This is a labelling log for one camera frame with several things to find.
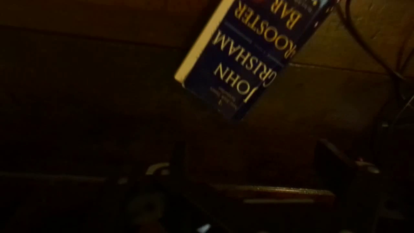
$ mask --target blue book cover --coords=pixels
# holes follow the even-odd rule
[[[339,0],[221,0],[174,79],[242,119]]]

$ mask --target wooden board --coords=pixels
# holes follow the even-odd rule
[[[213,0],[0,0],[0,24],[79,36],[189,48],[213,9]],[[411,0],[359,0],[353,18],[380,55],[396,63],[397,50],[410,40]],[[335,14],[297,54],[295,62],[379,72],[344,31]],[[414,75],[410,66],[407,75]]]
[[[352,147],[389,94],[384,75],[288,67],[242,123],[173,80],[181,50],[0,30],[0,168],[107,175],[189,143],[194,176],[315,186],[318,137]]]

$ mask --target dark background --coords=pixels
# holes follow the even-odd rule
[[[168,160],[178,141],[189,146],[193,177],[305,187],[323,187],[313,167],[317,138],[347,151],[367,146],[392,85],[335,13],[243,121],[230,123],[186,93],[173,74],[213,6],[208,0],[0,0],[4,203],[19,194],[32,203],[57,190],[28,185],[32,173],[84,180],[140,173]],[[403,41],[413,48],[413,1],[353,6],[358,28],[388,63],[396,63]],[[79,184],[71,193],[86,189]]]

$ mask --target cable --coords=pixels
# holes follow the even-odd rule
[[[369,44],[367,41],[363,39],[363,36],[358,32],[357,27],[354,26],[353,21],[352,21],[352,13],[350,13],[350,4],[352,0],[345,0],[345,9],[343,10],[340,6],[336,8],[336,11],[339,14],[339,18],[341,21],[341,23],[344,24],[344,27],[347,28],[347,31],[352,35],[352,37],[361,45],[361,48],[374,59],[378,62],[378,65],[380,65],[387,74],[392,77],[393,80],[393,87],[396,90],[396,94],[398,97],[400,101],[403,102],[403,106],[401,107],[401,110],[397,112],[397,115],[393,118],[393,120],[391,121],[389,125],[389,131],[388,131],[388,136],[392,134],[393,129],[397,127],[400,119],[402,118],[402,115],[406,112],[407,109],[414,109],[413,103],[414,103],[414,94],[411,94],[409,98],[406,98],[402,93],[401,93],[401,81],[407,81],[407,80],[413,80],[413,79],[406,79],[402,72],[406,70],[406,67],[409,66],[410,61],[414,57],[414,49],[410,50],[410,53],[407,54],[406,59],[402,61],[402,55],[403,55],[403,50],[406,48],[406,44],[409,41],[409,39],[403,43],[403,45],[401,46],[400,52],[398,52],[398,57],[397,57],[397,67],[392,68]]]
[[[387,62],[378,54],[375,50],[366,43],[366,40],[362,37],[362,35],[357,31],[352,15],[350,15],[350,4],[352,0],[345,1],[345,11],[341,10],[340,6],[336,8],[336,11],[339,14],[339,18],[341,23],[345,26],[348,32],[353,36],[353,39],[362,46],[362,49],[371,55],[392,77],[400,79],[400,80],[410,80],[406,79],[403,75],[401,75],[398,71],[393,70],[387,65]]]

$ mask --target wooden surface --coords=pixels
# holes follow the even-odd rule
[[[173,80],[213,6],[0,0],[0,168],[143,171],[186,141],[194,176],[318,186],[317,138],[359,143],[389,99],[389,79],[332,14],[247,119],[231,124]],[[413,46],[413,8],[411,0],[353,5],[358,28],[389,63],[402,41]]]
[[[0,24],[151,45],[187,48],[216,0],[0,0]],[[413,48],[414,1],[359,0],[353,18],[389,65],[405,40]],[[332,14],[295,62],[381,71]]]
[[[380,74],[288,67],[231,124],[173,79],[185,50],[0,30],[0,167],[110,175],[189,143],[194,176],[318,186],[318,137],[352,147],[388,99]]]

